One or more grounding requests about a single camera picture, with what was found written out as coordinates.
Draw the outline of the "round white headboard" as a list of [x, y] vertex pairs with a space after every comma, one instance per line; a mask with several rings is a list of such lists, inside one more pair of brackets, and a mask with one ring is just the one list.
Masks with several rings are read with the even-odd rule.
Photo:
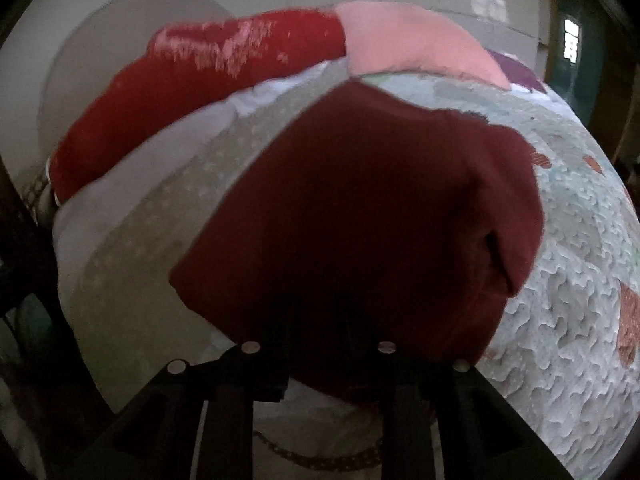
[[232, 13], [215, 0], [110, 0], [89, 14], [58, 49], [40, 93], [37, 130], [44, 156], [119, 70], [172, 23], [221, 22]]

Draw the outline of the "dark teal door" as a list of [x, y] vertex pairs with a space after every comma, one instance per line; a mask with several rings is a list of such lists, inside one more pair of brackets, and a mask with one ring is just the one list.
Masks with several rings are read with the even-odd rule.
[[587, 125], [602, 73], [606, 14], [593, 0], [558, 0], [558, 10], [550, 86]]

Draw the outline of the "red patterned pillow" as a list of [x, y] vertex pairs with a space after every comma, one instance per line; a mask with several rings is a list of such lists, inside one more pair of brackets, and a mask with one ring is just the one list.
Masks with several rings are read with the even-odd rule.
[[65, 203], [184, 116], [345, 53], [343, 26], [327, 10], [167, 25], [68, 129], [49, 162], [53, 193]]

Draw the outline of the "purple pillow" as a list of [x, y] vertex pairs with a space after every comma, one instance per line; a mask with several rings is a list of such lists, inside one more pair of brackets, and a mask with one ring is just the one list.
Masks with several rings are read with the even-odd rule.
[[541, 93], [547, 93], [546, 88], [542, 81], [536, 76], [536, 74], [525, 64], [523, 64], [517, 58], [510, 55], [488, 49], [487, 52], [498, 63], [506, 78], [509, 79], [511, 84], [517, 84], [520, 87], [526, 88], [529, 91], [538, 91]]

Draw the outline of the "dark red small garment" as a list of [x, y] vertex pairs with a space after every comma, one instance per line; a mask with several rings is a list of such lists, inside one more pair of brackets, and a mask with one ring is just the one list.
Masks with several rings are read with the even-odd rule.
[[235, 342], [359, 403], [364, 354], [477, 362], [544, 230], [530, 144], [457, 110], [341, 84], [244, 171], [169, 281]]

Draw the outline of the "white bed sheet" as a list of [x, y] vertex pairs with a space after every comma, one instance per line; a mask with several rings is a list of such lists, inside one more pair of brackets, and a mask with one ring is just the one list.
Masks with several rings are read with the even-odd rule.
[[308, 70], [271, 79], [233, 93], [160, 130], [115, 167], [58, 208], [53, 246], [58, 262], [58, 296], [68, 304], [91, 255], [142, 198], [196, 156], [219, 133], [258, 110], [282, 105], [297, 87], [307, 89], [325, 74], [344, 78], [347, 60], [324, 61]]

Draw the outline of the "pink pillow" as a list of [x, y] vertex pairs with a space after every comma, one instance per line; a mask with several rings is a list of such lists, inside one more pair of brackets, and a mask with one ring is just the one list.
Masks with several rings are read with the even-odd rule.
[[353, 75], [417, 72], [511, 88], [483, 46], [442, 14], [390, 1], [342, 2], [335, 12]]

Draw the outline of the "white quilt with hearts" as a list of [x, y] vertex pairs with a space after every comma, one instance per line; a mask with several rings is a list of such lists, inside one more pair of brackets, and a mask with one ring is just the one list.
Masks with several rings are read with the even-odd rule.
[[[278, 130], [346, 77], [325, 74], [236, 120], [91, 255], [62, 308], [112, 410], [168, 362], [201, 364], [231, 347], [179, 300], [169, 271]], [[556, 96], [421, 74], [373, 75], [368, 84], [419, 106], [483, 115], [532, 144], [544, 240], [478, 367], [574, 478], [601, 477], [639, 414], [639, 222], [622, 181]]]

